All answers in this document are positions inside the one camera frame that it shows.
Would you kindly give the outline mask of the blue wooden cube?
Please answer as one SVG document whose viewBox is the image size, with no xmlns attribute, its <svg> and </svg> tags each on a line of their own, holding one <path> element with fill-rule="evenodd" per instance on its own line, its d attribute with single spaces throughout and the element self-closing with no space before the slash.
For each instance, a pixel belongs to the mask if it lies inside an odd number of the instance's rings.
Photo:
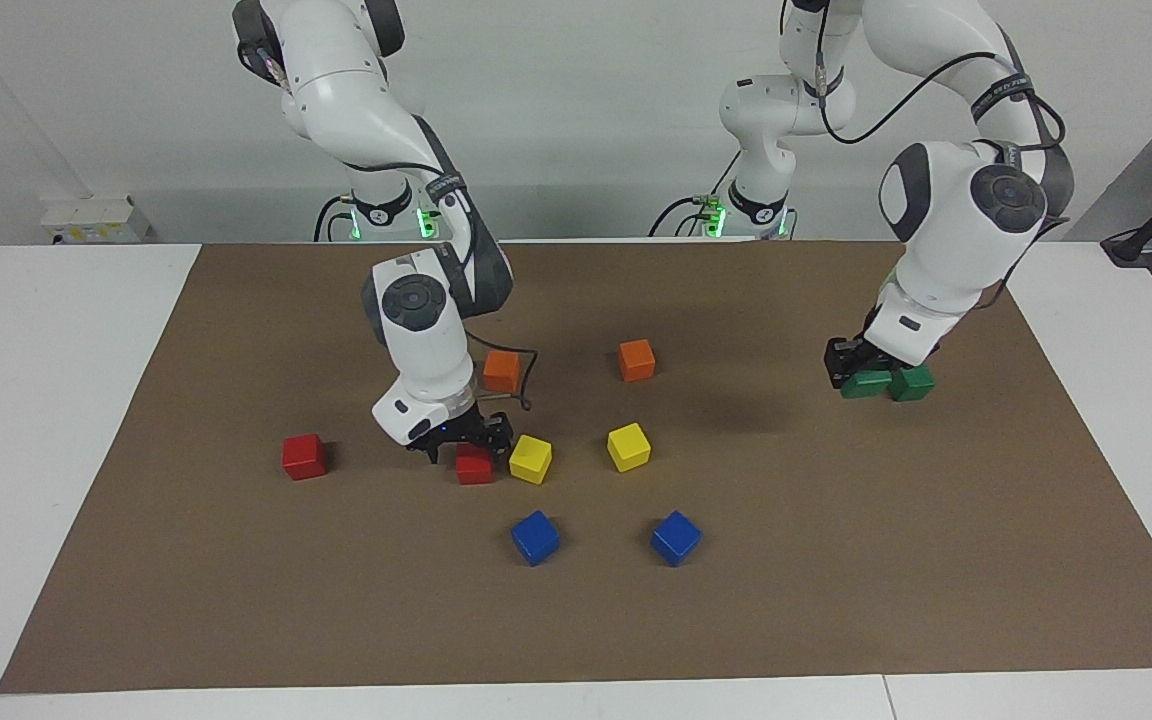
<svg viewBox="0 0 1152 720">
<path fill-rule="evenodd" d="M 685 564 L 685 560 L 698 548 L 703 538 L 703 530 L 684 511 L 675 510 L 669 511 L 666 518 L 660 520 L 654 526 L 650 536 L 650 547 L 664 564 L 679 568 Z"/>
<path fill-rule="evenodd" d="M 509 537 L 521 559 L 530 568 L 547 561 L 561 547 L 561 532 L 558 525 L 541 510 L 530 511 L 526 518 L 513 524 Z"/>
</svg>

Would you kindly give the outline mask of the white power strip box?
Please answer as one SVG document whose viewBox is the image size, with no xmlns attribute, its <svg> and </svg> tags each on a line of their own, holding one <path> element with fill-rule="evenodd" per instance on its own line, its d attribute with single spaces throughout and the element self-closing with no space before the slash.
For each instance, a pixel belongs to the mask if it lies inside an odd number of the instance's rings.
<svg viewBox="0 0 1152 720">
<path fill-rule="evenodd" d="M 143 243 L 154 233 L 128 196 L 46 200 L 40 227 L 51 243 Z"/>
</svg>

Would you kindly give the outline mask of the orange wooden cube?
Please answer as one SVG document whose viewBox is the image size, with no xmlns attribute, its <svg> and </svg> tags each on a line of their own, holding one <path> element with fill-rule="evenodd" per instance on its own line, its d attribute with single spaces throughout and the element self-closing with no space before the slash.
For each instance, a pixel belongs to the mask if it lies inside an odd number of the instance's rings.
<svg viewBox="0 0 1152 720">
<path fill-rule="evenodd" d="M 482 387 L 498 395 L 516 395 L 522 381 L 522 355 L 490 348 L 483 361 Z"/>
<path fill-rule="evenodd" d="M 623 382 L 639 382 L 657 373 L 657 357 L 647 340 L 631 340 L 617 346 L 617 367 Z"/>
</svg>

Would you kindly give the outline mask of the yellow wooden cube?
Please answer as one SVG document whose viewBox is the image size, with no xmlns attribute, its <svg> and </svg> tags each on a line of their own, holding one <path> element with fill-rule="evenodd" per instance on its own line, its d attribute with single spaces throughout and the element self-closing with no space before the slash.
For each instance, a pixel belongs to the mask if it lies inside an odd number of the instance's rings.
<svg viewBox="0 0 1152 720">
<path fill-rule="evenodd" d="M 509 455 L 508 471 L 513 478 L 540 486 L 547 478 L 552 460 L 552 444 L 538 437 L 522 434 Z"/>
<path fill-rule="evenodd" d="M 641 468 L 652 457 L 652 444 L 639 423 L 627 424 L 626 427 L 613 429 L 605 442 L 608 454 L 620 473 Z"/>
</svg>

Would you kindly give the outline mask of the brown paper table mat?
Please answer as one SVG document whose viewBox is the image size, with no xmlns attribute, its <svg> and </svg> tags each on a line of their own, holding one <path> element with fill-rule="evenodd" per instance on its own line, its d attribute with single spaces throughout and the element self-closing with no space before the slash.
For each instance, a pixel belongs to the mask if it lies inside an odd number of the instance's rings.
<svg viewBox="0 0 1152 720">
<path fill-rule="evenodd" d="M 511 247 L 472 328 L 540 351 L 511 423 L 553 461 L 461 486 L 370 414 L 396 373 L 361 285 L 397 247 L 206 247 L 0 692 L 1152 667 L 1152 538 L 1011 300 L 924 400 L 829 387 L 899 252 Z M 293 482 L 311 433 L 329 473 Z M 530 568 L 536 510 L 561 547 Z M 704 538 L 669 568 L 675 510 Z"/>
</svg>

